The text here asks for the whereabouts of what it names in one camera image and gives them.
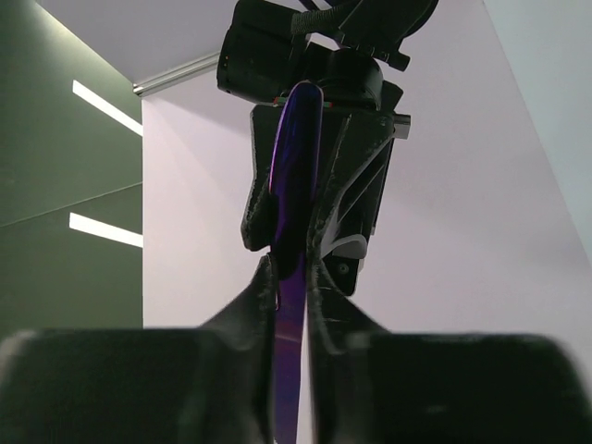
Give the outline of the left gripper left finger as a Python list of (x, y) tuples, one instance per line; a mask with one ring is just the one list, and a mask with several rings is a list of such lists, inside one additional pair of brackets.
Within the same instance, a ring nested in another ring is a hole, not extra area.
[(5, 443), (269, 443), (277, 279), (198, 327), (27, 329), (1, 344)]

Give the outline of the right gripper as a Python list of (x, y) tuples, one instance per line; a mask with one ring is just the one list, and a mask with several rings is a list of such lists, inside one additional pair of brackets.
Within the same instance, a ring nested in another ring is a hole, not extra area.
[(320, 278), (320, 288), (353, 295), (376, 227), (394, 140), (409, 137), (411, 118), (394, 111), (402, 95), (378, 68), (252, 76), (249, 100), (257, 106), (250, 115), (253, 180), (240, 224), (245, 248), (260, 251), (275, 234), (277, 208), (269, 180), (276, 134), (320, 138), (307, 233), (311, 277)]

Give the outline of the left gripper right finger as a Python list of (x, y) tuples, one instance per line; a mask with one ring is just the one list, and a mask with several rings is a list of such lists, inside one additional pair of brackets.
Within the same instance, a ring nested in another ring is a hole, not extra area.
[(587, 443), (591, 400), (567, 352), (531, 334), (388, 331), (307, 277), (317, 443)]

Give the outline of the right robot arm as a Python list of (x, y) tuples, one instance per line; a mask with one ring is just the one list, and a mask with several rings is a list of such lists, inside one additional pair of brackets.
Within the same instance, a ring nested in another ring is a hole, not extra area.
[(217, 65), (218, 88), (253, 104), (253, 181), (244, 245), (270, 247), (279, 274), (317, 256), (332, 286), (355, 292), (393, 145), (411, 119), (402, 89), (403, 42), (426, 25), (433, 1), (270, 1), (236, 4)]

